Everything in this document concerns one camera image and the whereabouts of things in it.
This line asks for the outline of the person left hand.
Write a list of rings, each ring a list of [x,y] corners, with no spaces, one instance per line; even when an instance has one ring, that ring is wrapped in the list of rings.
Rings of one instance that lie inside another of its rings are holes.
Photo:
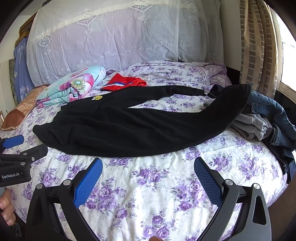
[[[14,207],[11,203],[11,192],[9,189],[5,188],[4,193],[1,195],[1,210],[2,216],[8,226],[14,225],[16,221],[16,216],[14,214]]]

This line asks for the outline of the person right hand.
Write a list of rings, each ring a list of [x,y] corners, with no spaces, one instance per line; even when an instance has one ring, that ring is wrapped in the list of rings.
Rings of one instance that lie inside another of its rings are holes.
[[[149,241],[164,241],[163,239],[157,237],[157,236],[153,236],[149,239]]]

